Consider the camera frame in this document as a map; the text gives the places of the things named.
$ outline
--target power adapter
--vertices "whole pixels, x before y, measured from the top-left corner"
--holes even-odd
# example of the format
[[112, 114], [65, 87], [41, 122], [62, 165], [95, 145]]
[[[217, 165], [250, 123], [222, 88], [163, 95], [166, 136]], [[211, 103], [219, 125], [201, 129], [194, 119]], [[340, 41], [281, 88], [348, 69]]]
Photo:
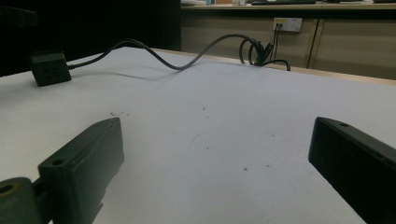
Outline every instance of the power adapter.
[[70, 81], [69, 69], [61, 50], [38, 51], [30, 54], [29, 66], [37, 86], [43, 87]]

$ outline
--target table surface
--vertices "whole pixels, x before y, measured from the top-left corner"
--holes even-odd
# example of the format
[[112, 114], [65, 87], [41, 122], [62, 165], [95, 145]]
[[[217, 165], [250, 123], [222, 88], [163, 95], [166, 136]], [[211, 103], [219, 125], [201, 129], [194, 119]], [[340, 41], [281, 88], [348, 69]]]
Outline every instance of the table surface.
[[394, 85], [213, 59], [175, 72], [142, 49], [71, 75], [43, 88], [30, 72], [0, 78], [0, 178], [37, 179], [51, 153], [120, 117], [125, 163], [96, 224], [364, 223], [308, 162], [315, 118], [396, 147]]

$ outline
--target power outlet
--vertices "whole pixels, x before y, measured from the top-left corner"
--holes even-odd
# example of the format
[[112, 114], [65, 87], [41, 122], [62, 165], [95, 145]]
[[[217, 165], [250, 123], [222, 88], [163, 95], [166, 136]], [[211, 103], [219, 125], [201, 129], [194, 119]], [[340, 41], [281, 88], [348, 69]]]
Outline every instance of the power outlet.
[[274, 18], [273, 30], [286, 31], [287, 24], [288, 18]]
[[274, 18], [273, 30], [300, 32], [302, 23], [301, 18]]
[[286, 31], [300, 32], [302, 23], [303, 19], [301, 18], [288, 18], [288, 22], [286, 24]]

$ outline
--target black cable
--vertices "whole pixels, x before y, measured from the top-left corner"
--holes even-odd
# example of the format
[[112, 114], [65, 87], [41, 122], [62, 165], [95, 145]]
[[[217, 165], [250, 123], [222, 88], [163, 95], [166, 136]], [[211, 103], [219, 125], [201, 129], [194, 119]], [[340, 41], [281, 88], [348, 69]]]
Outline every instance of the black cable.
[[277, 34], [276, 34], [274, 59], [276, 59], [276, 53], [277, 53], [277, 40], [279, 39], [280, 28], [282, 28], [282, 24], [279, 24], [279, 29], [277, 30]]
[[290, 71], [290, 69], [291, 69], [291, 66], [290, 66], [289, 62], [286, 61], [286, 60], [283, 60], [283, 59], [273, 59], [271, 61], [268, 61], [268, 62], [264, 63], [263, 66], [265, 66], [265, 65], [267, 65], [269, 63], [284, 63], [286, 65], [286, 70], [287, 71]]
[[[273, 44], [275, 44], [275, 40], [276, 40], [276, 29], [279, 26], [279, 23], [276, 24], [275, 30], [274, 30], [274, 38], [273, 38]], [[272, 60], [272, 55], [273, 55], [274, 49], [271, 50], [271, 57], [270, 60]]]
[[[271, 50], [272, 50], [272, 48], [273, 48], [273, 45], [268, 44], [267, 47], [264, 48], [264, 47], [262, 46], [262, 43], [261, 43], [260, 41], [257, 41], [257, 40], [255, 40], [255, 39], [253, 39], [253, 38], [250, 38], [250, 37], [248, 37], [247, 35], [233, 34], [233, 35], [224, 35], [224, 36], [222, 36], [222, 37], [216, 39], [215, 41], [213, 41], [212, 43], [210, 43], [206, 48], [204, 48], [204, 50], [202, 50], [201, 53], [199, 53], [191, 62], [189, 62], [189, 63], [187, 63], [186, 65], [183, 65], [183, 66], [174, 66], [174, 65], [168, 63], [168, 62], [167, 62], [166, 60], [164, 60], [162, 57], [160, 57], [156, 52], [154, 52], [152, 49], [150, 49], [150, 48], [149, 48], [148, 46], [146, 46], [145, 44], [143, 44], [143, 43], [141, 43], [141, 42], [139, 42], [139, 41], [137, 41], [137, 40], [131, 39], [131, 38], [125, 38], [125, 39], [122, 39], [122, 40], [118, 41], [118, 42], [115, 43], [114, 45], [112, 45], [107, 51], [105, 51], [103, 54], [101, 54], [101, 55], [98, 56], [97, 58], [94, 58], [94, 59], [92, 59], [92, 60], [90, 60], [90, 61], [87, 61], [87, 62], [85, 62], [85, 63], [71, 64], [71, 65], [68, 65], [67, 67], [68, 67], [69, 70], [71, 70], [71, 69], [75, 69], [75, 68], [78, 68], [78, 67], [86, 66], [86, 65], [91, 64], [91, 63], [96, 63], [96, 62], [98, 62], [99, 60], [101, 60], [101, 59], [103, 59], [104, 57], [106, 57], [107, 54], [109, 54], [113, 49], [115, 49], [115, 48], [118, 47], [119, 45], [124, 44], [124, 43], [130, 43], [130, 44], [137, 45], [138, 47], [140, 47], [140, 48], [142, 48], [142, 49], [147, 50], [151, 55], [153, 55], [156, 59], [158, 59], [161, 63], [163, 63], [163, 64], [166, 65], [167, 67], [169, 67], [169, 68], [171, 68], [171, 69], [174, 69], [174, 70], [182, 71], [182, 70], [185, 70], [185, 69], [191, 67], [191, 66], [192, 66], [194, 63], [196, 63], [196, 62], [197, 62], [208, 50], [210, 50], [210, 49], [211, 49], [213, 46], [215, 46], [217, 43], [219, 43], [220, 41], [222, 41], [222, 40], [224, 40], [224, 39], [230, 38], [230, 37], [240, 37], [240, 38], [243, 38], [243, 39], [244, 39], [244, 40], [242, 41], [242, 43], [241, 43], [241, 45], [240, 45], [240, 49], [239, 49], [239, 56], [240, 56], [240, 61], [241, 61], [241, 63], [245, 63], [245, 61], [244, 61], [244, 59], [243, 59], [243, 57], [242, 57], [242, 47], [245, 45], [246, 42], [249, 42], [249, 43], [251, 44], [251, 46], [250, 46], [250, 51], [249, 51], [249, 55], [248, 55], [249, 63], [250, 63], [251, 65], [255, 65], [255, 66], [265, 66], [266, 64], [268, 64], [268, 63], [265, 62], [265, 60], [267, 59], [268, 55], [270, 54], [270, 52], [271, 52]], [[255, 61], [255, 62], [253, 62], [253, 61], [251, 60], [251, 54], [252, 54], [253, 48], [256, 50], [256, 53], [257, 53], [256, 61]], [[289, 65], [289, 63], [288, 63], [287, 61], [285, 61], [285, 60], [282, 60], [281, 62], [285, 63], [285, 65], [287, 66], [287, 68], [289, 68], [289, 69], [288, 69], [288, 71], [289, 71], [289, 70], [290, 70], [290, 65]]]

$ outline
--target screw hole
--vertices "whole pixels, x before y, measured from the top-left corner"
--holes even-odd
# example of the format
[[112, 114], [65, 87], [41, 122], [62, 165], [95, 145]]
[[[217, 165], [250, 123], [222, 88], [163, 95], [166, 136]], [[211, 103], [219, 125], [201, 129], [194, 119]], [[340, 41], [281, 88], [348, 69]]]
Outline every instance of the screw hole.
[[3, 187], [0, 188], [0, 194], [4, 194], [9, 192], [10, 190], [12, 190], [14, 188], [13, 185], [5, 185]]
[[52, 162], [52, 165], [62, 165], [64, 163], [64, 160], [56, 160]]

